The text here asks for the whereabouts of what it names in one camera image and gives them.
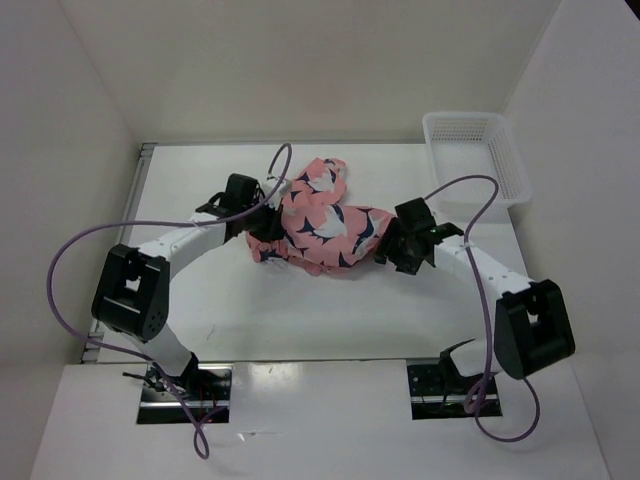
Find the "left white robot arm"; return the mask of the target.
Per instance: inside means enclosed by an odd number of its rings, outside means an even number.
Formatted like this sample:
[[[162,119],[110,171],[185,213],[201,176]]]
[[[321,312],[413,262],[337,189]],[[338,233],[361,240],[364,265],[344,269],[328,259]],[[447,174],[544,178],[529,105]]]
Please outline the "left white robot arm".
[[[175,398],[195,395],[200,376],[196,355],[168,325],[171,281],[243,232],[263,241],[282,238],[281,202],[290,188],[288,179],[271,176],[259,182],[233,174],[225,190],[199,206],[184,228],[136,247],[118,244],[108,252],[91,313],[164,370],[163,385]]]

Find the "pink shark print shorts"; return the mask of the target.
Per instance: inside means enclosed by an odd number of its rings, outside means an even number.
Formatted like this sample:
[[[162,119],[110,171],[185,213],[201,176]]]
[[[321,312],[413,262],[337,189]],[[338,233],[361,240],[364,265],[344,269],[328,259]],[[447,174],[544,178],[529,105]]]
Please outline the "pink shark print shorts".
[[[343,205],[346,163],[316,158],[282,198],[284,236],[270,242],[245,235],[253,260],[285,260],[313,276],[353,267],[373,252],[394,215],[370,206]]]

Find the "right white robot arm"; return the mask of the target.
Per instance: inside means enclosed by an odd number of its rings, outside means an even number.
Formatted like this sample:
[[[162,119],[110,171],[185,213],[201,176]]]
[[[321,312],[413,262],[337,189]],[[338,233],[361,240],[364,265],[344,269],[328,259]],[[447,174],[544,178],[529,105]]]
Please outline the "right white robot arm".
[[[415,275],[422,264],[470,286],[481,299],[482,339],[469,339],[440,353],[438,378],[460,393],[484,373],[522,380],[575,353],[576,344],[560,287],[536,282],[501,264],[448,222],[437,224],[422,198],[395,207],[374,259]]]

